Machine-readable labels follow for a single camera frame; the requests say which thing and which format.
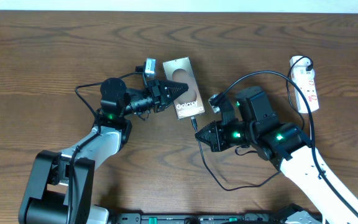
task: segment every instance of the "white power strip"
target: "white power strip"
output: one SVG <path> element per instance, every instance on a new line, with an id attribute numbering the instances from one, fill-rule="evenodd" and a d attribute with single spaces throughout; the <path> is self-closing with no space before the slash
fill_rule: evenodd
<path id="1" fill-rule="evenodd" d="M 294 56 L 290 60 L 290 66 L 292 66 L 302 56 Z M 306 97 L 311 112 L 316 111 L 318 106 L 316 86 L 314 85 L 314 69 L 306 71 L 306 67 L 310 65 L 308 58 L 301 59 L 295 64 L 291 71 L 291 79 L 301 89 L 302 93 Z M 295 89 L 296 106 L 299 113 L 308 113 L 305 102 L 302 100 L 302 96 Z"/>

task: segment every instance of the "wooden surface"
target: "wooden surface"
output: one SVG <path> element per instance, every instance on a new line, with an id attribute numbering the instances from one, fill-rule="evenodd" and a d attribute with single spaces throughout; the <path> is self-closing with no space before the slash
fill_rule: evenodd
<path id="1" fill-rule="evenodd" d="M 358 197 L 358 15 L 0 12 L 0 223 L 17 223 L 37 153 L 59 151 L 88 134 L 93 119 L 76 85 L 132 72 L 146 57 L 157 59 L 164 78 L 162 62 L 189 56 L 206 103 L 246 73 L 287 73 L 296 54 L 315 64 L 317 147 Z M 142 87 L 139 77 L 126 83 Z M 283 80 L 251 78 L 231 94 L 252 85 L 263 86 L 281 120 L 299 123 Z M 100 105 L 98 88 L 82 92 Z M 213 119 L 219 116 L 206 106 L 199 127 Z M 131 120 L 127 145 L 95 173 L 93 203 L 145 213 L 236 213 L 293 202 L 316 211 L 282 174 L 259 189 L 221 190 L 202 165 L 190 120 L 178 121 L 173 108 L 146 122 Z M 205 151 L 228 187 L 275 172 L 256 155 Z"/>

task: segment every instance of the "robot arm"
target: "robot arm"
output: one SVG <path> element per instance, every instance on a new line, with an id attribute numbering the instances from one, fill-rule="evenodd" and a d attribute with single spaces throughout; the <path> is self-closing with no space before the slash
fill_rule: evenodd
<path id="1" fill-rule="evenodd" d="M 319 175 L 311 152 L 309 137 L 292 123 L 281 123 L 265 92 L 259 86 L 240 91 L 236 95 L 242 121 L 234 115 L 227 99 L 213 106 L 222 120 L 214 121 L 198 131 L 196 139 L 221 152 L 233 146 L 252 146 L 260 158 L 270 161 L 276 170 L 292 180 L 304 191 L 329 223 L 358 223 L 358 218 Z M 358 199 L 335 176 L 316 149 L 320 168 L 334 188 L 358 213 Z M 302 223 L 287 220 L 286 223 Z"/>
<path id="2" fill-rule="evenodd" d="M 144 80 L 147 72 L 150 73 L 148 61 L 141 67 Z M 68 185 L 70 161 L 74 154 L 70 224 L 106 223 L 108 210 L 91 206 L 93 174 L 128 142 L 132 124 L 125 115 L 149 114 L 151 109 L 155 113 L 161 112 L 186 92 L 188 85 L 149 80 L 145 81 L 144 90 L 134 90 L 126 88 L 120 78 L 109 78 L 101 84 L 100 90 L 102 115 L 98 116 L 89 135 L 61 152 L 42 151 L 35 158 L 19 210 L 20 224 L 67 222 L 68 194 L 49 191 L 47 186 Z"/>

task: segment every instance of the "white wall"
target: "white wall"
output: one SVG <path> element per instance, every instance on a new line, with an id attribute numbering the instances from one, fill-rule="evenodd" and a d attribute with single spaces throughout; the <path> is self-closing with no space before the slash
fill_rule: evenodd
<path id="1" fill-rule="evenodd" d="M 358 0 L 0 0 L 0 9 L 358 13 Z"/>

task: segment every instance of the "power strip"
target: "power strip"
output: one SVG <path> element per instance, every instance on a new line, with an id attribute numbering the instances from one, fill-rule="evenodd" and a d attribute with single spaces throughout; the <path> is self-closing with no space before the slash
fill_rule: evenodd
<path id="1" fill-rule="evenodd" d="M 294 56 L 290 60 L 290 66 L 292 66 L 302 56 Z M 316 86 L 314 85 L 314 69 L 306 71 L 306 67 L 310 65 L 308 58 L 301 59 L 295 64 L 291 71 L 291 79 L 301 89 L 302 93 L 306 97 L 311 112 L 316 111 L 319 108 Z M 302 100 L 302 96 L 295 90 L 296 106 L 299 113 L 308 113 L 305 102 Z"/>

